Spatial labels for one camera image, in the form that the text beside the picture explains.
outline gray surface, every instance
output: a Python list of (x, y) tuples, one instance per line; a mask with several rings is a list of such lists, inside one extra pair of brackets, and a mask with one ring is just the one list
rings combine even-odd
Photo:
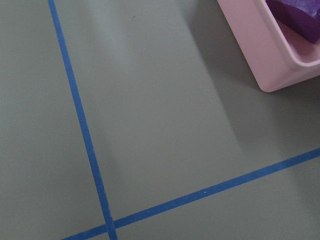
[[(56, 5), (114, 219), (320, 146), (319, 78), (260, 91), (216, 1)], [(0, 233), (57, 239), (101, 225), (47, 3), (1, 11)], [(315, 159), (119, 239), (318, 239), (319, 176)]]

